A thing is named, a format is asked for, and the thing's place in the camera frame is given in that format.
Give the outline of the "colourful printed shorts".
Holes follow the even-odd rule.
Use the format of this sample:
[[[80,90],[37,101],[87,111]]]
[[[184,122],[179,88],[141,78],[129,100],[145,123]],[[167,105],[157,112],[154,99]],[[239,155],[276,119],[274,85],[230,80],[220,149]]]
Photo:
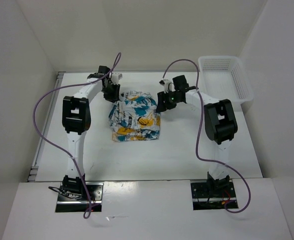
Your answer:
[[[108,115],[114,142],[151,141],[160,137],[161,115],[149,92],[125,91]]]

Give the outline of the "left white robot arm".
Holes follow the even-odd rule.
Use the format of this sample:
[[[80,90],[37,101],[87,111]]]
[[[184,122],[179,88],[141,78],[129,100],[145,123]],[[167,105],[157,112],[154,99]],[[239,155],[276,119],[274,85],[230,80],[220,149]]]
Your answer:
[[[121,73],[112,73],[107,66],[100,66],[98,72],[87,77],[86,85],[72,96],[65,96],[62,101],[62,125],[71,154],[67,172],[62,180],[62,190],[74,199],[87,197],[84,170],[84,142],[91,126],[90,103],[99,93],[106,101],[114,103],[119,100]]]

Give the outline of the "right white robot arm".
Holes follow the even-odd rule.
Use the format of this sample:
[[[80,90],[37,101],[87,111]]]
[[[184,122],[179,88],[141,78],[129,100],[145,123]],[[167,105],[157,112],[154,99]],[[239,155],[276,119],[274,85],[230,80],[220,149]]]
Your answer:
[[[229,99],[219,100],[190,86],[184,75],[172,79],[160,80],[164,90],[157,93],[158,113],[174,109],[178,103],[193,105],[200,110],[200,125],[196,139],[199,146],[202,126],[209,140],[215,143],[214,159],[201,159],[211,163],[207,172],[206,191],[208,198],[217,197],[230,184],[229,170],[235,169],[229,164],[231,143],[238,131],[233,105]]]

